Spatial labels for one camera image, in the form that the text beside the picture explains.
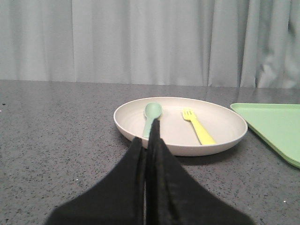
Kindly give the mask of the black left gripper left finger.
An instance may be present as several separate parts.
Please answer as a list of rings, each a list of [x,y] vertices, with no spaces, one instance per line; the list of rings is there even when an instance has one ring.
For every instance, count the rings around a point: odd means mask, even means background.
[[[120,162],[94,187],[57,207],[47,225],[142,225],[146,150],[134,138]]]

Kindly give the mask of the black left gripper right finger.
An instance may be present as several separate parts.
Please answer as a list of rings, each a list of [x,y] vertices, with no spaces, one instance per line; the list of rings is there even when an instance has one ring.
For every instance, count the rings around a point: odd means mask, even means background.
[[[246,214],[226,204],[196,182],[151,125],[146,162],[148,225],[253,225]]]

